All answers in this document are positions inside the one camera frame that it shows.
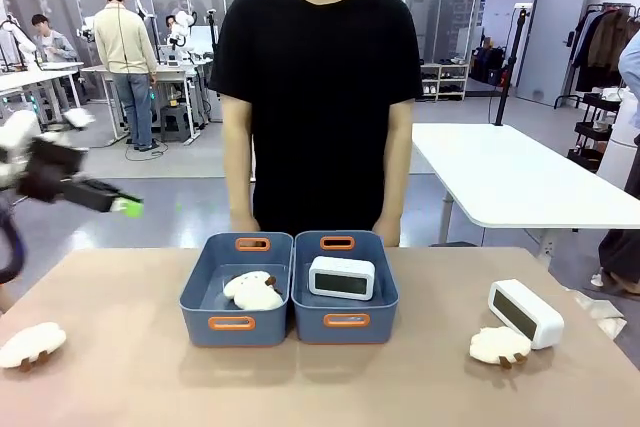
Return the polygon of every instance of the basket handle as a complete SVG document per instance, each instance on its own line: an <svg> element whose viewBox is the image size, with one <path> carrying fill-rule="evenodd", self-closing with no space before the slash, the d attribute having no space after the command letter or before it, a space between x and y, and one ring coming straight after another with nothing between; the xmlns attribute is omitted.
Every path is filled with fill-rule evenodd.
<svg viewBox="0 0 640 427"><path fill-rule="evenodd" d="M356 239L350 235L325 236L320 239L322 250L353 250Z"/></svg>
<svg viewBox="0 0 640 427"><path fill-rule="evenodd" d="M253 317L210 317L209 328L211 330L253 330L256 328L256 321Z"/></svg>
<svg viewBox="0 0 640 427"><path fill-rule="evenodd" d="M367 327L371 323L369 314L327 314L324 326L333 328Z"/></svg>
<svg viewBox="0 0 640 427"><path fill-rule="evenodd" d="M236 239L236 250L240 252L266 252L271 248L271 241L266 237L239 237Z"/></svg>

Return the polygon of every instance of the black t-shirt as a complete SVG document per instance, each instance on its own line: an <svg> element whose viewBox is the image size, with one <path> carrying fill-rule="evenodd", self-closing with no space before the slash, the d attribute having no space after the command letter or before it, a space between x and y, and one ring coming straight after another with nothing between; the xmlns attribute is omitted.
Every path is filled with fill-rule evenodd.
<svg viewBox="0 0 640 427"><path fill-rule="evenodd" d="M400 0L235 0L212 85L252 104L254 216L265 231L370 230L392 104L422 95Z"/></svg>

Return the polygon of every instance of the black screen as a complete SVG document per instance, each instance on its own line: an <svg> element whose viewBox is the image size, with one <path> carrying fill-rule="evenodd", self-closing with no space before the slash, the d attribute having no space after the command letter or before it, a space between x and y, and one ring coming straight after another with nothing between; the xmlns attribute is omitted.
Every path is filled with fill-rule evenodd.
<svg viewBox="0 0 640 427"><path fill-rule="evenodd" d="M364 295L367 293L367 279L316 274L316 289Z"/></svg>
<svg viewBox="0 0 640 427"><path fill-rule="evenodd" d="M493 305L502 312L502 314L509 319L513 325L520 330L520 332L529 337L529 340L533 340L533 336L536 334L536 328L538 325L527 317L524 312L516 307L513 302L507 299L499 290L496 290L496 295L493 298Z"/></svg>

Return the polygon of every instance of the white digital clock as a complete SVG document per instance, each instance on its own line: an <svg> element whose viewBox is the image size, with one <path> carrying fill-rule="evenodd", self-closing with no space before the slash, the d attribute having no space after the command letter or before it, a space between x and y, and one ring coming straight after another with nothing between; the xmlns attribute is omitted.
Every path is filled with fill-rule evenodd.
<svg viewBox="0 0 640 427"><path fill-rule="evenodd" d="M371 300L375 267L365 260L316 257L309 268L312 294L342 299Z"/></svg>
<svg viewBox="0 0 640 427"><path fill-rule="evenodd" d="M556 345L562 338L562 316L515 279L491 284L489 309L505 325L528 337L533 349Z"/></svg>

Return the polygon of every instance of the blue storage bin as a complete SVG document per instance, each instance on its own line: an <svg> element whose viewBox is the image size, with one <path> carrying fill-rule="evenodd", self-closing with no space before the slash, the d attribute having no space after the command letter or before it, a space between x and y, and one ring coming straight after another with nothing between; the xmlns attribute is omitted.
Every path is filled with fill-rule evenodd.
<svg viewBox="0 0 640 427"><path fill-rule="evenodd" d="M376 268L369 301L314 295L309 268L318 256L367 260ZM294 247L293 292L296 328L310 344L379 344L391 337L398 290L382 239L373 232L303 232Z"/></svg>
<svg viewBox="0 0 640 427"><path fill-rule="evenodd" d="M180 307L191 342L201 347L269 346L285 338L293 238L281 233L224 233L207 240L187 281ZM222 290L233 277L263 270L276 278L283 304L240 310Z"/></svg>

